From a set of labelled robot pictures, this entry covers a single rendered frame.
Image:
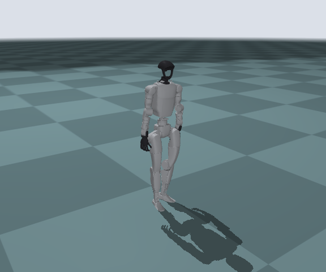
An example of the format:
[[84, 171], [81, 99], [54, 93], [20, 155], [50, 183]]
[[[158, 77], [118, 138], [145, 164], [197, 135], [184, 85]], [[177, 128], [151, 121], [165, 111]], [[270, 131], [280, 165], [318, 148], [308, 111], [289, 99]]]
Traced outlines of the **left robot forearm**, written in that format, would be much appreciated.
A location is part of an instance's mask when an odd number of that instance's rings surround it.
[[182, 126], [183, 121], [182, 121], [182, 115], [183, 115], [183, 111], [181, 112], [176, 112], [176, 125], [175, 128], [179, 129], [179, 126]]

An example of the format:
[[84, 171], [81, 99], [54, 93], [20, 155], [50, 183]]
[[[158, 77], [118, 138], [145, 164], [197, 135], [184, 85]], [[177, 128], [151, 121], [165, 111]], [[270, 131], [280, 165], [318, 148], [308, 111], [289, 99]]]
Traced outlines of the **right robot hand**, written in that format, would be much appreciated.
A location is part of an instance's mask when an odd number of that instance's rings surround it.
[[[145, 136], [143, 136], [143, 135], [141, 135], [141, 137], [142, 137], [142, 139], [141, 139], [141, 141], [140, 141], [140, 148], [142, 149], [142, 150], [144, 150], [144, 151], [150, 151], [149, 149], [148, 149], [148, 145], [149, 145], [149, 147], [150, 148], [152, 148], [152, 146], [149, 144], [149, 142], [148, 142], [148, 139], [147, 139], [147, 137], [148, 137], [148, 131], [146, 131], [146, 134], [145, 134]], [[147, 148], [147, 149], [146, 149]]]

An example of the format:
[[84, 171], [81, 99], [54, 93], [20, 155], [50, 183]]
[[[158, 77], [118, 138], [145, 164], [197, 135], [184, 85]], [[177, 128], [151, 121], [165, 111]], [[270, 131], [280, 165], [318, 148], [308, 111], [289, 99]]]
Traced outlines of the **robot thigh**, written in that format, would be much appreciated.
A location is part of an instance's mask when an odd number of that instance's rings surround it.
[[170, 138], [170, 141], [168, 143], [168, 159], [165, 159], [161, 163], [161, 166], [164, 170], [171, 169], [172, 165], [175, 164], [180, 149], [181, 140], [179, 130], [174, 127], [171, 127], [170, 131], [170, 135], [167, 136]]
[[149, 150], [151, 153], [153, 173], [161, 173], [162, 143], [158, 130], [155, 130], [148, 134], [147, 139], [152, 146], [152, 148], [150, 148]]

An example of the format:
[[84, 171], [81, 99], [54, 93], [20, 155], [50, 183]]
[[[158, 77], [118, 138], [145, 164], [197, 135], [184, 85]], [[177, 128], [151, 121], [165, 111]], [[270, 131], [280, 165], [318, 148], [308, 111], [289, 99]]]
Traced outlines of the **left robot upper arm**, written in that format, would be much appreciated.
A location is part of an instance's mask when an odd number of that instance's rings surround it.
[[177, 93], [175, 97], [175, 111], [181, 112], [184, 110], [184, 106], [181, 104], [182, 100], [182, 86], [180, 84], [176, 84], [177, 86]]

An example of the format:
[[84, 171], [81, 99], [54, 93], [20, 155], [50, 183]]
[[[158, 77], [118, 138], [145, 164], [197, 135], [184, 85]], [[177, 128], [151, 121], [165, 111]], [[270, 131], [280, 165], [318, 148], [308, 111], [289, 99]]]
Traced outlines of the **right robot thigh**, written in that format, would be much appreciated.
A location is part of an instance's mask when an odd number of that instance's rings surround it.
[[152, 148], [150, 148], [149, 150], [151, 153], [153, 173], [161, 173], [162, 143], [158, 130], [155, 130], [148, 134], [147, 139], [152, 146]]

